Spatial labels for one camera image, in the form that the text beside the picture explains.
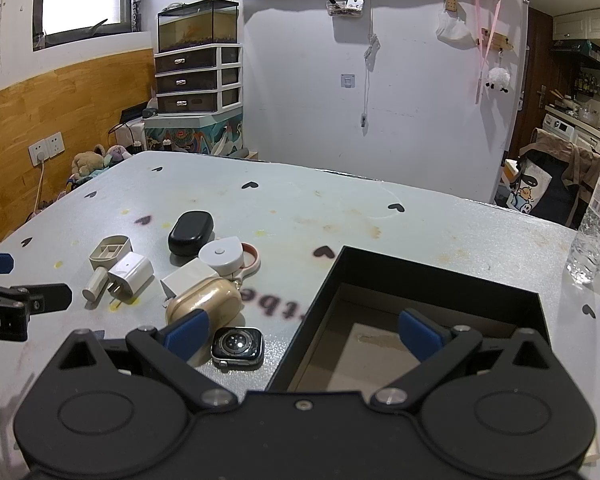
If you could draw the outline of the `black cardboard box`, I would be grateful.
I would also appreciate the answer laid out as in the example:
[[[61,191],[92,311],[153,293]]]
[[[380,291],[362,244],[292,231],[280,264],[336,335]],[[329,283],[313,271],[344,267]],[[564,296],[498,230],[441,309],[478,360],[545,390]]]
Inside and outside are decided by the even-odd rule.
[[[408,308],[486,338],[520,328],[550,336],[535,292],[343,247],[268,382],[276,392],[358,391],[369,398],[419,364],[399,338]]]

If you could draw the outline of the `beige earbuds case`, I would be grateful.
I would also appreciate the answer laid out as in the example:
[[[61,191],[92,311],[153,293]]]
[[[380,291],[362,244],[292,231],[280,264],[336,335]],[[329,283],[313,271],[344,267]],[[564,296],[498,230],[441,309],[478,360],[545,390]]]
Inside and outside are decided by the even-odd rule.
[[[188,361],[243,308],[242,295],[233,282],[207,278],[169,302],[166,327],[160,332],[162,344]]]

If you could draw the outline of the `white wall charger plug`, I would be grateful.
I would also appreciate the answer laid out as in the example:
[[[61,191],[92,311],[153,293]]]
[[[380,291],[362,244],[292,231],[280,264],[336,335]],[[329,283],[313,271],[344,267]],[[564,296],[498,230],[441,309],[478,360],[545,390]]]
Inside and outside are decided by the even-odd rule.
[[[129,252],[108,271],[108,292],[114,300],[132,300],[153,276],[154,268],[149,259]]]

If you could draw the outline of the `beige plastic brush holder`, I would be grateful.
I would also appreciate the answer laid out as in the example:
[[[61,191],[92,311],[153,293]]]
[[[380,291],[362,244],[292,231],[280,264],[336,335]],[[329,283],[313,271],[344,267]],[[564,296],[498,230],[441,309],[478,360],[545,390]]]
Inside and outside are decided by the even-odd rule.
[[[108,283],[108,272],[132,250],[129,237],[111,235],[103,238],[91,252],[88,261],[93,274],[82,289],[83,297],[94,304]]]

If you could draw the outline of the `white square charger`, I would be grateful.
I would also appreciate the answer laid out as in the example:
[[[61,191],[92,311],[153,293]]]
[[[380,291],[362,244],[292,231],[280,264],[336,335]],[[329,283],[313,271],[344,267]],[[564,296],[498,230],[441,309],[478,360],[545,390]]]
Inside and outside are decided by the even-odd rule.
[[[184,266],[180,266],[171,274],[162,278],[160,284],[167,300],[180,296],[190,288],[196,286],[207,278],[217,278],[219,274],[211,266],[198,258],[193,258]]]

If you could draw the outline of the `white round tape measure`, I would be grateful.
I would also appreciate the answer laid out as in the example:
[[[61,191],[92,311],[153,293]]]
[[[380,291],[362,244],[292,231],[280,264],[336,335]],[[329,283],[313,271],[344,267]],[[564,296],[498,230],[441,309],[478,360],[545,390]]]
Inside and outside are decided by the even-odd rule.
[[[237,236],[218,238],[201,248],[198,259],[217,274],[229,276],[242,270],[244,248]]]

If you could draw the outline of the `black earbuds case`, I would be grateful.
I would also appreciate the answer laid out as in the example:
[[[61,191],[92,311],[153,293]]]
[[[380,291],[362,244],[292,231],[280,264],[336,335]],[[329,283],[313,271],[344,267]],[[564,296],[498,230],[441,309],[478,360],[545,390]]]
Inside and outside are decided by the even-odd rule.
[[[186,211],[178,217],[168,236],[168,247],[178,257],[196,257],[212,239],[214,221],[208,211]]]

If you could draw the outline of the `pink keyring loop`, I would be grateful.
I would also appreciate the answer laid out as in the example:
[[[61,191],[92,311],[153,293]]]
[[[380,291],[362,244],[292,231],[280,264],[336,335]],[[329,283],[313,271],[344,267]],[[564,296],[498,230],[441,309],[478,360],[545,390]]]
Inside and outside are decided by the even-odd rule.
[[[260,270],[260,252],[253,244],[242,242],[242,265],[233,274],[234,280],[243,281]]]

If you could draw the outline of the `brown teddy bear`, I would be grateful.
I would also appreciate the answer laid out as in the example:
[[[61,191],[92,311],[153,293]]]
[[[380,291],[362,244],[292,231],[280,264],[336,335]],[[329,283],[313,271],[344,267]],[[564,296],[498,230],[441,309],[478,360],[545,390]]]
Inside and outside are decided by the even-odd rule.
[[[102,144],[97,144],[91,151],[76,154],[71,163],[73,177],[84,178],[96,170],[105,168],[106,151]]]

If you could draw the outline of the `white cartoon tote bag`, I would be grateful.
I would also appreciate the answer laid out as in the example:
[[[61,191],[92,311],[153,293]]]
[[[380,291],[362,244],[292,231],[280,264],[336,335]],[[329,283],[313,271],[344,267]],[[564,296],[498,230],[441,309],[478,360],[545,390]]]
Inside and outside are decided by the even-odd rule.
[[[545,153],[529,152],[517,160],[518,174],[509,185],[506,207],[538,218],[548,218],[553,203],[550,186],[556,160]]]

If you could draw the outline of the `clear plastic water bottle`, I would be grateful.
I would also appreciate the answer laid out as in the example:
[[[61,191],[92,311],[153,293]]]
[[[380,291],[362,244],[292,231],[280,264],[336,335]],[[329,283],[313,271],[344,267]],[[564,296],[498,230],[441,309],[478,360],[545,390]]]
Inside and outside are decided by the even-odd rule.
[[[578,285],[591,284],[600,273],[600,177],[571,244],[566,270]]]

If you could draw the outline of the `painted colourful cabinet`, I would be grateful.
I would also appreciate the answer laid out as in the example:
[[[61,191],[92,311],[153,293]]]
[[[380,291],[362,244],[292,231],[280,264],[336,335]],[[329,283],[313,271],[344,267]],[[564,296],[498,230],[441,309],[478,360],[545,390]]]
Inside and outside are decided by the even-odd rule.
[[[144,122],[148,150],[230,156],[245,151],[242,108],[216,114],[164,114]]]

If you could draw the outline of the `white washing machine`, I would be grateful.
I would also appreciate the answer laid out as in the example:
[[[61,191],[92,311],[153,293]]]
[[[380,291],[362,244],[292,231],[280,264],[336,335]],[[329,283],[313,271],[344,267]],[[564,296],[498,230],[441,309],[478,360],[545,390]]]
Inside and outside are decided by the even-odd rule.
[[[573,143],[576,140],[576,130],[573,125],[564,122],[558,117],[547,113],[543,119],[543,129],[562,140]]]

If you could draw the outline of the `white drawer cabinet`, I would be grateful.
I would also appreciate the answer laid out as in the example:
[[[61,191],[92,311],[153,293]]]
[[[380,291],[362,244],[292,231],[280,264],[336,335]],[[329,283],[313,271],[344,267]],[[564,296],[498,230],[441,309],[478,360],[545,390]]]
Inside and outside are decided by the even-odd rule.
[[[204,44],[157,53],[160,114],[208,115],[242,106],[242,45]]]

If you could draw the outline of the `white sheep plush toy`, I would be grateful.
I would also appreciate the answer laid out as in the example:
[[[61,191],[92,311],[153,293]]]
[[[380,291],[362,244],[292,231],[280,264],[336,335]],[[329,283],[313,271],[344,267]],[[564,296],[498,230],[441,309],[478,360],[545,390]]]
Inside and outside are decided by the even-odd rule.
[[[510,71],[502,66],[501,61],[498,61],[486,74],[484,86],[490,90],[508,93],[511,79]]]

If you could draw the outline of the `glass fish tank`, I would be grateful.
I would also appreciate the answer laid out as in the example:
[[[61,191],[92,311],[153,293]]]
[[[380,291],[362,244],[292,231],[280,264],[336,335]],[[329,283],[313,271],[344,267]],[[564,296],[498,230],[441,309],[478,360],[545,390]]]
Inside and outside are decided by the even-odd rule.
[[[164,9],[157,15],[158,52],[236,44],[238,8],[236,1],[201,0]]]

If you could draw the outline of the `white wall power socket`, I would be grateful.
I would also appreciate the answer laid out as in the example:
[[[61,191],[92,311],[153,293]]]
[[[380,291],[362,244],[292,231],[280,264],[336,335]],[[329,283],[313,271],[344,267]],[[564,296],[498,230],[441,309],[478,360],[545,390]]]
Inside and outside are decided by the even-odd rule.
[[[60,131],[48,136],[46,139],[36,141],[28,147],[33,167],[41,165],[43,160],[53,158],[64,151],[65,143]]]

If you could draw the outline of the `window with dark frame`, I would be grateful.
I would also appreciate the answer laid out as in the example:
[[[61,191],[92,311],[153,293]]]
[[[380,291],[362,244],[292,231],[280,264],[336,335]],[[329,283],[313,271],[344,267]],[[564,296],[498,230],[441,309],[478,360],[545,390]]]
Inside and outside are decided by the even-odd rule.
[[[33,0],[35,51],[141,29],[140,0]]]

